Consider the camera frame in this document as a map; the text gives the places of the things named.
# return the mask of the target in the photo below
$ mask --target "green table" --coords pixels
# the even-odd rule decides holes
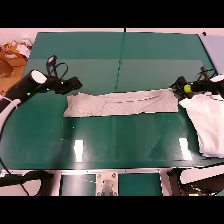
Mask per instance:
[[[57,55],[77,76],[82,92],[104,94],[167,88],[180,75],[195,79],[203,64],[213,65],[197,35],[162,33],[38,33],[25,73],[46,73]],[[205,166],[221,159],[199,153],[186,111],[131,116],[64,118],[66,96],[38,94],[8,120],[0,155],[10,169],[113,169]],[[186,138],[192,160],[183,157]],[[84,140],[76,162],[75,140]]]

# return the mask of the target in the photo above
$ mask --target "gray cloth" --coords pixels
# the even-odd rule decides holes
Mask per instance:
[[[171,89],[110,93],[92,96],[78,93],[68,96],[64,117],[130,115],[155,112],[178,112],[178,99]]]

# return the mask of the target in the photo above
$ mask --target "white wall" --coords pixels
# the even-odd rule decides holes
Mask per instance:
[[[0,28],[0,45],[7,41],[21,41],[24,37],[35,40],[38,32],[107,31],[122,32],[123,28]],[[165,33],[202,33],[224,35],[224,28],[127,28],[127,31],[165,32]]]

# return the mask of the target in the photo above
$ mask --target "white garment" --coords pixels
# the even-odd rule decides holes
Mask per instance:
[[[223,78],[224,75],[219,75],[211,80],[216,82]],[[206,157],[224,157],[224,101],[222,100],[220,95],[211,96],[211,93],[205,93],[179,102],[187,110],[198,134],[200,152]]]
[[[68,96],[64,117],[130,115],[155,112],[178,112],[178,100],[171,89],[110,93],[92,96],[78,93]]]

